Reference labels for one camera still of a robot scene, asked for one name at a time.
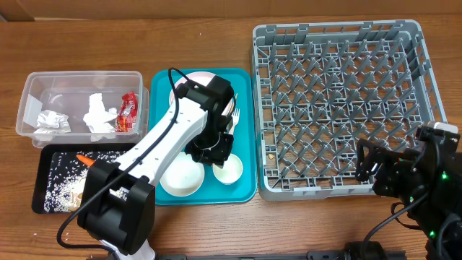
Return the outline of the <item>small white cup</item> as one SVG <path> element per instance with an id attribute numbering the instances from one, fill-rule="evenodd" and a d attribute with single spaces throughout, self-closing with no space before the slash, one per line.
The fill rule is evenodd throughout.
<path id="1" fill-rule="evenodd" d="M 237 155 L 230 154 L 223 166 L 212 165 L 215 178 L 224 185 L 231 185 L 243 174 L 243 164 Z"/>

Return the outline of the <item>rice and peanut shells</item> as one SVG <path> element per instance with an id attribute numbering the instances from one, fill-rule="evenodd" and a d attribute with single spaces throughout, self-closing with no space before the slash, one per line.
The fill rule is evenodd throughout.
<path id="1" fill-rule="evenodd" d="M 80 206 L 89 168 L 77 155 L 113 163 L 123 153 L 124 151 L 55 152 L 48 171 L 44 212 L 71 212 Z"/>

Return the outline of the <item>orange carrot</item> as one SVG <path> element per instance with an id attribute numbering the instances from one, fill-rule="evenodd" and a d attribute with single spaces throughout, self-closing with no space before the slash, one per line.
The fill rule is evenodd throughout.
<path id="1" fill-rule="evenodd" d="M 84 155 L 76 155 L 77 159 L 83 163 L 84 165 L 86 165 L 88 168 L 92 167 L 92 165 L 95 163 L 95 161 L 91 158 L 88 158 Z"/>

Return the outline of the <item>red snack wrapper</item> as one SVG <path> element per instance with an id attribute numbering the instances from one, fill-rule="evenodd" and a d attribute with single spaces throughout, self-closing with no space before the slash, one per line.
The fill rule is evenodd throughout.
<path id="1" fill-rule="evenodd" d="M 117 132 L 131 132 L 136 126 L 138 114 L 138 99 L 134 92 L 128 92 L 122 97 L 121 109 L 116 117 Z"/>

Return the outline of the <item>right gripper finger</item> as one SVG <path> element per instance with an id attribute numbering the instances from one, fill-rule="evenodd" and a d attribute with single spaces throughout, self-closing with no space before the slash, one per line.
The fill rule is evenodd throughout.
<path id="1" fill-rule="evenodd" d="M 415 160 L 412 152 L 394 152 L 385 148 L 377 148 L 375 151 L 375 162 L 384 163 L 387 161 L 395 162 L 399 160 Z"/>
<path id="2" fill-rule="evenodd" d="M 376 172 L 377 163 L 375 157 L 379 152 L 379 146 L 366 139 L 360 139 L 357 143 L 357 167 L 355 178 L 357 181 L 366 181 Z"/>

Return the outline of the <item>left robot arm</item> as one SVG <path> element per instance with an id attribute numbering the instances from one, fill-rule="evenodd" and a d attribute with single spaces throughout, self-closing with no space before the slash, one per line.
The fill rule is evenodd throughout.
<path id="1" fill-rule="evenodd" d="M 195 163 L 223 165 L 234 138 L 226 111 L 230 81 L 190 78 L 173 89 L 173 102 L 149 133 L 114 162 L 96 160 L 87 171 L 77 224 L 109 252 L 109 259 L 154 259 L 147 241 L 154 224 L 155 189 L 180 152 Z"/>

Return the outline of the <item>white napkin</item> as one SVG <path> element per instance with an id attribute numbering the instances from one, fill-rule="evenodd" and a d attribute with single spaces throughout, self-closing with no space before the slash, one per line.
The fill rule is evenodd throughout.
<path id="1" fill-rule="evenodd" d="M 65 134 L 71 132 L 66 114 L 45 110 L 39 113 L 37 119 L 37 134 Z"/>
<path id="2" fill-rule="evenodd" d="M 113 133 L 116 128 L 111 124 L 118 115 L 116 108 L 105 109 L 101 93 L 91 94 L 89 97 L 89 110 L 83 121 L 92 133 Z"/>

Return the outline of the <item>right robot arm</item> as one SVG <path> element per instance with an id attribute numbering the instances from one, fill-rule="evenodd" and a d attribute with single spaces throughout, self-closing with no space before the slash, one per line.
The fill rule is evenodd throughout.
<path id="1" fill-rule="evenodd" d="M 391 216 L 376 225 L 350 248 L 354 259 L 391 259 L 371 237 L 401 215 L 415 221 L 412 229 L 427 236 L 427 259 L 461 258 L 461 139 L 457 126 L 428 121 L 418 127 L 416 139 L 422 151 L 406 148 L 394 152 L 360 139 L 357 143 L 355 178 L 374 178 L 372 189 L 379 196 L 398 199 Z"/>

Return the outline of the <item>white bowl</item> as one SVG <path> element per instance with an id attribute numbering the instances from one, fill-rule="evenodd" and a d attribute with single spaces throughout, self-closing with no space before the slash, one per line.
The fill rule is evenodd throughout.
<path id="1" fill-rule="evenodd" d="M 204 166 L 194 162 L 185 152 L 180 152 L 164 172 L 160 184 L 168 194 L 184 197 L 198 191 L 204 178 Z"/>

